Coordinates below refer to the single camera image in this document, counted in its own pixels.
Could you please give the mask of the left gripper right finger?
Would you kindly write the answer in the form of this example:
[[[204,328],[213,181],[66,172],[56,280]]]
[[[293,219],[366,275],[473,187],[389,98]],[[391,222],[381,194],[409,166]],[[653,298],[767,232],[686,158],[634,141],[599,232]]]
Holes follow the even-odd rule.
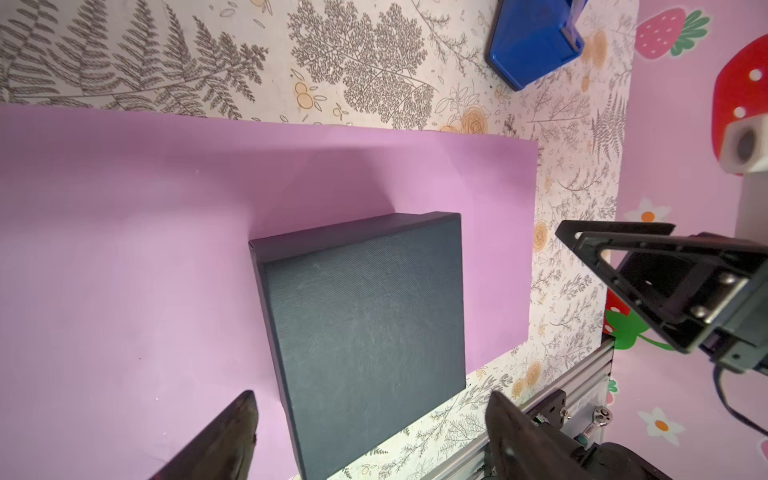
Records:
[[[492,479],[595,479],[577,461],[575,450],[555,437],[558,431],[535,423],[499,391],[485,411]]]

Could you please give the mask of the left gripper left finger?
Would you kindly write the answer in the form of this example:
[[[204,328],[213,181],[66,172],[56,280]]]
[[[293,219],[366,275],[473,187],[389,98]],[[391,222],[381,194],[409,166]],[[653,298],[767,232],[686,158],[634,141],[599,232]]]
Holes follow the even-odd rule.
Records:
[[[255,394],[245,390],[151,479],[246,479],[258,420]]]

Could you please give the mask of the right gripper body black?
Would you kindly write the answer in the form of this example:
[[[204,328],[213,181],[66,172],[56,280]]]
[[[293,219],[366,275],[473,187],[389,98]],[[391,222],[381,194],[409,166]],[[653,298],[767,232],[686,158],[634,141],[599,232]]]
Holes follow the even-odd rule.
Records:
[[[750,240],[700,233],[715,242],[726,262],[716,270],[725,289],[706,322],[712,327],[699,345],[716,366],[737,374],[767,373],[767,247]]]

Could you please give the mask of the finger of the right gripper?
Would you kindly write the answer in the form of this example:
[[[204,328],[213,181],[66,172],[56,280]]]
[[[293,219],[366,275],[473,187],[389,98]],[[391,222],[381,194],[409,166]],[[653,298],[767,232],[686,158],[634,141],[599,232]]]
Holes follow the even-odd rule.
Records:
[[[669,223],[564,220],[557,238],[674,350],[699,348],[725,289],[722,249]]]

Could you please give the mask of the dark grey gift box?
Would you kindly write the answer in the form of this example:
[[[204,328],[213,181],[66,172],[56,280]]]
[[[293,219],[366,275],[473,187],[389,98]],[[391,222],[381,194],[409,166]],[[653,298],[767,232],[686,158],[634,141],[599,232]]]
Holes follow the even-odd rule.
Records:
[[[301,476],[326,479],[466,385],[457,213],[249,244]]]

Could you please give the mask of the purple wrapping paper sheet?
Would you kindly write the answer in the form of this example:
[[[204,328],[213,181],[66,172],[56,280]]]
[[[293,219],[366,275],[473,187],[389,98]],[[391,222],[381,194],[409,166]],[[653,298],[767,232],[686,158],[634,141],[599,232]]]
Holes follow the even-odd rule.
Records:
[[[244,390],[297,473],[248,242],[457,212],[465,369],[525,342],[538,146],[498,135],[1,110],[1,475],[145,479]]]

